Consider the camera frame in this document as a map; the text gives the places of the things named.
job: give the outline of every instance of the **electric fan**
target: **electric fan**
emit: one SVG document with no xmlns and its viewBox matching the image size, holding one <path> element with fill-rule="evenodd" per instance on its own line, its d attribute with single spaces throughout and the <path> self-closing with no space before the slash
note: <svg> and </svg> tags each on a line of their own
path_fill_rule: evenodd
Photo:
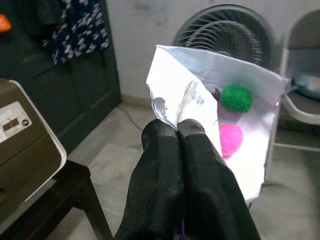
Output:
<svg viewBox="0 0 320 240">
<path fill-rule="evenodd" d="M 173 45 L 210 50 L 274 67 L 274 40 L 267 23 L 252 10 L 237 5 L 204 9 L 188 19 L 176 34 Z"/>
</svg>

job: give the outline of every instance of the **wall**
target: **wall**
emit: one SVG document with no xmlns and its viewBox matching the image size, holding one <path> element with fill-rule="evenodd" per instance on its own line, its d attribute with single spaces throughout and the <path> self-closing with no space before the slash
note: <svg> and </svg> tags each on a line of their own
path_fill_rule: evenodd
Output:
<svg viewBox="0 0 320 240">
<path fill-rule="evenodd" d="M 320 0 L 107 0 L 121 94 L 149 98 L 146 78 L 155 45 L 171 45 L 180 26 L 198 11 L 219 4 L 237 4 L 261 14 L 280 45 L 292 23 Z"/>
</svg>

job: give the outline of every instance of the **floor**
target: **floor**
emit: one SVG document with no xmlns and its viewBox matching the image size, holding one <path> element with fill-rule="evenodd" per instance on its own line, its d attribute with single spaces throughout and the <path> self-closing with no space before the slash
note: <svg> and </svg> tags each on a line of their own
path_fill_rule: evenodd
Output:
<svg viewBox="0 0 320 240">
<path fill-rule="evenodd" d="M 69 156 L 90 168 L 112 234 L 121 223 L 130 175 L 142 154 L 140 129 L 152 119 L 150 108 L 121 104 Z M 320 147 L 319 136 L 278 131 L 278 143 L 295 140 Z M 320 152 L 276 147 L 270 181 L 262 187 L 250 212 L 263 240 L 319 239 Z M 85 214 L 75 208 L 47 238 L 95 239 Z"/>
</svg>

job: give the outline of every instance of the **navy blue cloth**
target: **navy blue cloth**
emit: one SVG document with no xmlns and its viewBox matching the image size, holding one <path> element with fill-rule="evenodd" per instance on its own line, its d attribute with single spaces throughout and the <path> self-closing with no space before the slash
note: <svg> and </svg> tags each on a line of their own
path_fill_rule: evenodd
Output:
<svg viewBox="0 0 320 240">
<path fill-rule="evenodd" d="M 63 0 L 62 4 L 63 24 L 42 41 L 54 64 L 109 46 L 98 0 Z"/>
</svg>

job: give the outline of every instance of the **door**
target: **door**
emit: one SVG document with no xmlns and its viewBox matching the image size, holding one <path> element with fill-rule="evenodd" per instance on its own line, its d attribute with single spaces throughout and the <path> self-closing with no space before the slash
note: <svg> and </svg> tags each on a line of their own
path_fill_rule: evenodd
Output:
<svg viewBox="0 0 320 240">
<path fill-rule="evenodd" d="M 120 103 L 106 3 L 102 0 L 100 7 L 109 47 L 54 65 L 39 41 L 24 31 L 15 2 L 0 1 L 0 14 L 12 24 L 0 33 L 0 75 L 23 86 L 70 153 Z"/>
</svg>

